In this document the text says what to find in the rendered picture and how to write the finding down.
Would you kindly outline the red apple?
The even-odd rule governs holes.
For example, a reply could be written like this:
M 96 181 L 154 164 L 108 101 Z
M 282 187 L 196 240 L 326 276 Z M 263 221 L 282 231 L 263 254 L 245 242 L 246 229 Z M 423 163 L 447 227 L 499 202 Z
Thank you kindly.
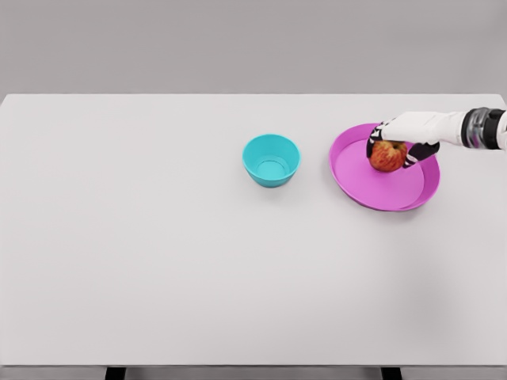
M 392 173 L 403 167 L 408 153 L 404 142 L 378 141 L 373 144 L 370 165 L 383 173 Z

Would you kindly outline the pink plate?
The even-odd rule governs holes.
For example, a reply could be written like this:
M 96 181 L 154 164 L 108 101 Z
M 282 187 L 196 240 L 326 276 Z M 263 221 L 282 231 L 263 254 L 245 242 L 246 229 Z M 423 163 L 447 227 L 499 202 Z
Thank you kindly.
M 357 203 L 378 211 L 408 211 L 428 202 L 440 183 L 440 167 L 432 156 L 408 169 L 382 173 L 366 157 L 373 123 L 343 131 L 329 152 L 330 172 L 341 190 Z

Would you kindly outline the blue bowl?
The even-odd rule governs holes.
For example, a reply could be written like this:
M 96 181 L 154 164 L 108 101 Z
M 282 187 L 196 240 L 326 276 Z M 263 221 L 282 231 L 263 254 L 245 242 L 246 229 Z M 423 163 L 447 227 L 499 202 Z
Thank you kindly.
M 242 151 L 246 172 L 254 182 L 265 188 L 276 188 L 289 182 L 300 162 L 299 148 L 283 135 L 258 135 Z

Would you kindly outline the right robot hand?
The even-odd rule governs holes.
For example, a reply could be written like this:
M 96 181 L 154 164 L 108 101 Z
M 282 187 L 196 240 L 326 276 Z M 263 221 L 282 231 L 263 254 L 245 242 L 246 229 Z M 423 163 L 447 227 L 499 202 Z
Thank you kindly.
M 455 138 L 454 132 L 444 120 L 441 112 L 404 112 L 395 118 L 376 125 L 368 137 L 366 157 L 373 155 L 374 148 L 379 147 L 381 141 L 395 143 L 413 143 L 407 151 L 402 164 L 407 169 L 418 162 L 436 154 L 440 143 Z

